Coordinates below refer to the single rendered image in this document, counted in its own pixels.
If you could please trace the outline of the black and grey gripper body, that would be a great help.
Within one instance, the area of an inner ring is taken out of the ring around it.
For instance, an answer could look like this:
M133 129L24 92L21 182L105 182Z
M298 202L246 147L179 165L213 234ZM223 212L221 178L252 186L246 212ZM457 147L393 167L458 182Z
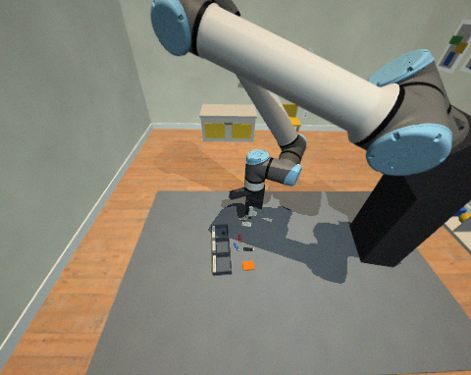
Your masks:
M246 205L246 202L248 202L248 206L257 207L257 209L262 209L264 192L265 192L265 185L262 189L257 190L257 191L253 191L253 190L249 190L249 189L247 189L247 190L252 192L252 194L246 196L245 205Z

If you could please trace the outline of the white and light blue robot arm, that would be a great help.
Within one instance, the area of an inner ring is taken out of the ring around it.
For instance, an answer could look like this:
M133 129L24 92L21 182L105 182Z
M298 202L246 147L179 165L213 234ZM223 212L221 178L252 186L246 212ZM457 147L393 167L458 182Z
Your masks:
M282 150L279 159L249 151L244 187L231 190L230 200L262 189L265 179L291 187L298 180L307 142L278 95L346 130L366 150L368 165L390 176L438 166L469 133L427 49L403 54L364 80L243 19L232 0L153 0L150 17L168 52L189 52L237 76Z

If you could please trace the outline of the dark grey bins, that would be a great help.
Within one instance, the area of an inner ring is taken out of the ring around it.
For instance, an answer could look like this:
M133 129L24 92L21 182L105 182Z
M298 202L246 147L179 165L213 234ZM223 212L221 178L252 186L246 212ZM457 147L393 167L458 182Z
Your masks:
M213 276L232 274L228 224L212 225L212 266Z

